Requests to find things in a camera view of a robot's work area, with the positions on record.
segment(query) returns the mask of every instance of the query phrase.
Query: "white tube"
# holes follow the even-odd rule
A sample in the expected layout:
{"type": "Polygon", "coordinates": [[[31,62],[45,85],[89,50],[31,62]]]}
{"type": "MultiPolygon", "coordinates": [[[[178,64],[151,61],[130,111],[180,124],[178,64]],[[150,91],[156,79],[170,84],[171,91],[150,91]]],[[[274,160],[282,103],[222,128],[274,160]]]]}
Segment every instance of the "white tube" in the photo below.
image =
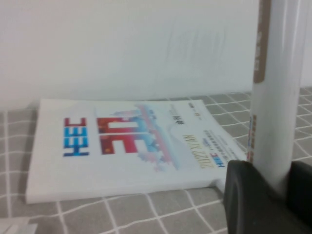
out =
{"type": "Polygon", "coordinates": [[[248,161],[287,190],[310,0],[260,0],[248,161]]]}

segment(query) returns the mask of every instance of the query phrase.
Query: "plaid tablecloth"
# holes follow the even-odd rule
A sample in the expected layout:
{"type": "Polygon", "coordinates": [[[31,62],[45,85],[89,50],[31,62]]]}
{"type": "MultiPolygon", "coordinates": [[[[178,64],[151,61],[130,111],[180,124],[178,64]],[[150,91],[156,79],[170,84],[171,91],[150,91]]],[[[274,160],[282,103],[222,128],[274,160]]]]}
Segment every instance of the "plaid tablecloth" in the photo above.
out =
{"type": "MultiPolygon", "coordinates": [[[[312,88],[300,94],[293,159],[312,165],[312,88]]],[[[246,151],[250,93],[171,98],[188,99],[203,99],[246,151]]],[[[227,233],[222,195],[212,188],[26,205],[36,119],[32,109],[0,113],[0,217],[31,217],[37,234],[227,233]]]]}

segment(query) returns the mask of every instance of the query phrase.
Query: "black plastic part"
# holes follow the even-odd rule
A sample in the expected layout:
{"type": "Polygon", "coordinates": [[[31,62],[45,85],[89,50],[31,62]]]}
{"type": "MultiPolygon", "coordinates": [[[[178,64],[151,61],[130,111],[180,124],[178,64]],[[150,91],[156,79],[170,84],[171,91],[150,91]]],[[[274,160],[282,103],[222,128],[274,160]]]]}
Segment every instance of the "black plastic part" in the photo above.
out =
{"type": "Polygon", "coordinates": [[[286,201],[289,210],[312,229],[312,167],[293,162],[286,201]]]}
{"type": "MultiPolygon", "coordinates": [[[[300,176],[297,170],[294,173],[295,177],[300,176]]],[[[297,182],[290,181],[290,189],[307,189],[299,188],[297,182]]],[[[268,186],[252,164],[230,161],[224,193],[229,234],[312,234],[309,226],[300,220],[303,220],[301,215],[306,216],[312,210],[296,209],[299,194],[300,191],[294,195],[289,193],[288,206],[291,208],[288,209],[287,204],[268,186]]]]}

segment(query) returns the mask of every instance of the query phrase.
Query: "table surface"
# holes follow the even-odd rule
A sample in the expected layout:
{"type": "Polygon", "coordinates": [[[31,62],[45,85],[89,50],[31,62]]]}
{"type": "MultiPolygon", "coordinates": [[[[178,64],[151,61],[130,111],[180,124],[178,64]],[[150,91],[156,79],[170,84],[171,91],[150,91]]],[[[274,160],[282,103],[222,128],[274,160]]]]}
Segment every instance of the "table surface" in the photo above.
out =
{"type": "MultiPolygon", "coordinates": [[[[246,151],[250,95],[170,100],[202,99],[246,151]]],[[[36,234],[227,234],[222,194],[213,188],[26,205],[36,119],[33,109],[0,112],[0,217],[31,217],[36,234]]],[[[312,165],[312,88],[300,91],[293,159],[312,165]]]]}

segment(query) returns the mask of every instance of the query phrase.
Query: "white stripe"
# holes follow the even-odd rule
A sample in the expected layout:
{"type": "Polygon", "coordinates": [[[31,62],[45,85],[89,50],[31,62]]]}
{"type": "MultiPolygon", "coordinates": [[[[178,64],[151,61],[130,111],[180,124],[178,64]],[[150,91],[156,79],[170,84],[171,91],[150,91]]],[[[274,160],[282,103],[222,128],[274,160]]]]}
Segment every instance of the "white stripe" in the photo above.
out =
{"type": "Polygon", "coordinates": [[[196,213],[198,214],[198,216],[203,220],[203,222],[207,225],[207,227],[214,232],[215,230],[212,228],[212,226],[207,222],[207,220],[205,220],[205,218],[203,217],[203,215],[199,212],[198,208],[195,206],[194,201],[189,193],[189,191],[184,190],[184,192],[186,193],[187,197],[190,200],[191,205],[193,206],[194,210],[196,211],[196,213]]]}
{"type": "Polygon", "coordinates": [[[59,201],[57,201],[57,209],[58,209],[58,215],[59,215],[60,222],[62,223],[63,233],[68,234],[67,226],[65,224],[64,216],[63,216],[59,201]]]}
{"type": "Polygon", "coordinates": [[[119,234],[119,229],[117,227],[117,224],[116,224],[116,220],[115,220],[115,217],[113,215],[113,212],[111,210],[111,207],[109,205],[109,202],[107,201],[106,198],[102,197],[102,200],[104,201],[105,205],[106,205],[106,209],[107,209],[107,212],[108,212],[108,215],[109,217],[111,218],[111,222],[112,222],[112,225],[113,225],[113,229],[114,231],[116,232],[116,234],[119,234]]]}
{"type": "Polygon", "coordinates": [[[9,162],[9,140],[8,140],[8,112],[4,113],[4,150],[5,150],[5,171],[6,171],[6,202],[7,202],[7,210],[8,210],[8,217],[12,217],[12,209],[11,209],[11,184],[10,184],[10,162],[9,162]]]}
{"type": "Polygon", "coordinates": [[[145,195],[147,197],[148,203],[150,204],[150,207],[151,207],[151,209],[152,209],[152,211],[153,211],[153,213],[154,213],[158,223],[160,224],[162,230],[164,231],[165,234],[169,234],[167,229],[165,228],[165,225],[163,224],[162,220],[159,218],[159,216],[158,216],[158,214],[156,212],[156,209],[155,209],[155,206],[153,204],[153,201],[152,201],[151,197],[148,194],[145,194],[145,195]]]}

